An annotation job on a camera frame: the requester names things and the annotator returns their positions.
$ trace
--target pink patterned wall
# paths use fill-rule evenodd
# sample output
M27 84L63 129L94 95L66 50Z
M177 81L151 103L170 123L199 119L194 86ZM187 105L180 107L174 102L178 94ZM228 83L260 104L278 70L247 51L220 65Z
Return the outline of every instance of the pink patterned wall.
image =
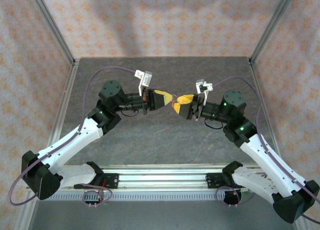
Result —
M250 56L280 0L44 0L80 57Z
M0 229L13 229L19 207L7 204L9 187L22 155L46 147L69 68L32 0L0 0Z
M292 0L256 63L286 162L320 183L320 0ZM307 212L320 221L320 206Z

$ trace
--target purple cable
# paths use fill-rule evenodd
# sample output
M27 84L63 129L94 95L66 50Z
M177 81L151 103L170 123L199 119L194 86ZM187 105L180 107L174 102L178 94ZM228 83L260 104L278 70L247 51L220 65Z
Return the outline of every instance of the purple cable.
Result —
M106 203L107 201L109 201L109 200L112 198L113 194L114 194L109 188L106 188L106 187L104 187L104 186L96 186L96 185L84 184L84 183L81 183L81 185L82 185L82 186L85 186L85 187L95 188L95 189L107 190L107 191L110 192L110 196L109 196L106 200L102 200L102 201L99 202L99 203L95 203L95 204L94 204L95 207L97 207L97 206L99 206L99 205L101 205L101 204L104 204L104 203ZM87 206L89 206L89 207L90 207L92 204L85 202L85 197L86 197L87 193L96 193L96 194L98 194L98 195L103 199L103 196L102 196L99 192L97 192L97 191L93 191L93 190L86 191L86 192L83 194L83 196L82 196L82 201L83 201L83 203L84 203L85 205L87 205Z
M226 82L226 81L229 81L229 80L232 80L232 79L241 79L242 81L244 81L252 90L253 92L255 93L256 97L258 98L259 100L259 109L258 109L258 112L256 114L256 117L255 117L255 125L256 125L256 131L257 131L257 135L259 137L259 140L264 148L264 150L266 151L267 155L274 161L274 163L293 181L295 182L300 188L302 188L304 191L306 191L317 203L320 204L320 199L317 198L312 192L310 192L303 184L301 184L300 182L298 182L294 176L292 176L290 174L290 172L288 172L278 161L277 159L275 158L275 156L273 156L273 154L271 152L269 152L266 144L265 144L265 141L262 139L262 134L261 134L261 129L260 129L260 125L259 125L259 116L260 116L260 113L261 113L261 109L262 109L262 100L259 96L259 94L257 93L256 89L249 83L249 81L247 79L245 79L244 77L242 76L231 76L231 77L228 77L224 80L222 80L221 82L213 85L213 89L215 89L216 87L218 87L219 85L221 85L222 83ZM316 224L320 224L320 222L316 221L316 220L313 220L312 222L316 223Z
M315 224L319 224L319 225L320 225L320 221L314 220L314 219L312 219L311 217L308 217L308 216L306 216L306 215L304 215L304 214L302 214L302 217L304 217L305 219L310 220L311 222L313 222L313 223L315 223Z
M34 163L32 163L29 167L27 167L17 178L16 180L13 182L13 184L11 185L10 189L9 189L9 192L8 192L8 196L7 196L7 202L9 204L12 204L14 206L21 206L21 205L24 205L28 202L30 202L31 200L33 200L36 195L30 197L29 199L23 201L23 202L19 202L19 203L14 203L12 202L12 193L17 185L17 183L19 182L20 179L22 179L22 177L24 175L26 175L27 172L29 172L35 165L37 165L38 163L40 163L43 159L47 158L48 156L52 155L53 153L55 153L56 151L60 150L61 148L65 147L66 145L68 145L69 143L71 143L75 137L78 135L78 133L81 131L83 125L84 125L84 122L85 122L85 106L86 106L86 97L87 97L87 92L88 92L88 89L89 89L89 86L90 86L90 83L92 82L92 80L102 71L105 71L105 70L109 70L109 69L119 69L119 70L123 70L123 71L127 71L129 73L132 73L134 74L135 71L134 70L131 70L131 69L127 69L127 68L123 68L123 67L119 67L119 66L105 66L103 68L101 68L100 70L96 71L92 76L91 78L89 79L88 83L86 84L86 87L85 87L85 91L84 91L84 95L83 95L83 101L82 101L82 122L80 123L79 127L78 127L78 130L75 132L74 135L72 135L67 141L65 141L64 143L62 143L60 146L57 146L56 148L54 148L53 150L51 150L50 152L48 152L47 155L44 155L42 156L41 158L39 158L38 160L36 160Z

